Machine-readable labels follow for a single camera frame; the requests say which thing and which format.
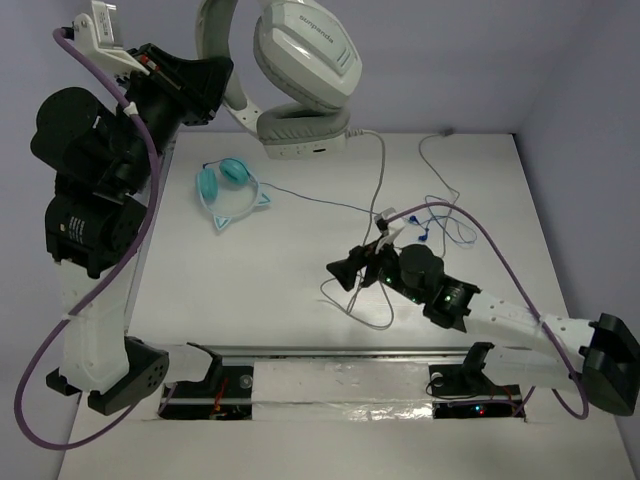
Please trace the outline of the white over-ear headphones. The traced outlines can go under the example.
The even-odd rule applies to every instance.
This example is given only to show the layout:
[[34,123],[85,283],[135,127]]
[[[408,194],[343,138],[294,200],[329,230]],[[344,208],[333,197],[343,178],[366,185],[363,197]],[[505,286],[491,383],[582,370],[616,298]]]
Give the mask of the white over-ear headphones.
[[347,103],[362,59],[342,23],[316,1],[263,1],[253,54],[265,77],[291,103],[263,110],[231,74],[223,105],[271,159],[311,159],[342,151]]

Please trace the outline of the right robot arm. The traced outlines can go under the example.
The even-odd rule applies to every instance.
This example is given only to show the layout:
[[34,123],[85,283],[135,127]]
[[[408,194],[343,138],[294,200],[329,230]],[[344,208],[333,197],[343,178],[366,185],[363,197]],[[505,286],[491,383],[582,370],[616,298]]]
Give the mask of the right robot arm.
[[401,250],[371,243],[327,264],[345,291],[375,282],[422,306],[443,329],[507,340],[556,361],[555,378],[572,382],[586,401],[605,412],[630,416],[639,396],[639,343],[622,319],[601,314],[584,320],[540,316],[457,280],[425,245]]

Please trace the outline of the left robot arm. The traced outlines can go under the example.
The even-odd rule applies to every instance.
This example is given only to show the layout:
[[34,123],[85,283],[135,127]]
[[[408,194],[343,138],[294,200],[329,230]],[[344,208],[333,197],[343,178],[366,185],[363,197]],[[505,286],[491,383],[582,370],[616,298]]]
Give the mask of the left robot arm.
[[181,126],[209,123],[220,108],[233,63],[226,56],[187,60],[146,44],[132,52],[142,70],[115,83],[109,109],[90,91],[51,94],[36,116],[32,153],[56,174],[45,213],[46,247],[65,278],[75,314],[61,366],[47,385],[88,394],[111,415],[151,395],[169,356],[124,332],[127,273],[154,208],[137,194],[158,181],[162,154]]

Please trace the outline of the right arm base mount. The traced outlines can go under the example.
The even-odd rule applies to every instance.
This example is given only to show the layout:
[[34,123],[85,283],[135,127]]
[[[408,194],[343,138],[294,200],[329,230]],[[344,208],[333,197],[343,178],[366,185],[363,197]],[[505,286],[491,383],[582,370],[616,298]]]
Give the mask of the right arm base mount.
[[477,342],[461,363],[429,367],[425,393],[434,401],[436,420],[526,418],[520,387],[495,384],[484,373],[494,349],[489,342]]

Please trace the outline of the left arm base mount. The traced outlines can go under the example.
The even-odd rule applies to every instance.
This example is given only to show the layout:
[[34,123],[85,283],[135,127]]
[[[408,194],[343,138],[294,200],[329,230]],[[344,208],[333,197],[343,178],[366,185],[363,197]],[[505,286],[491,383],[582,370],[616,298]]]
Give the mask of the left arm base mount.
[[157,415],[163,420],[243,421],[252,419],[254,366],[224,363],[223,356],[190,342],[211,362],[198,382],[179,381],[164,388]]

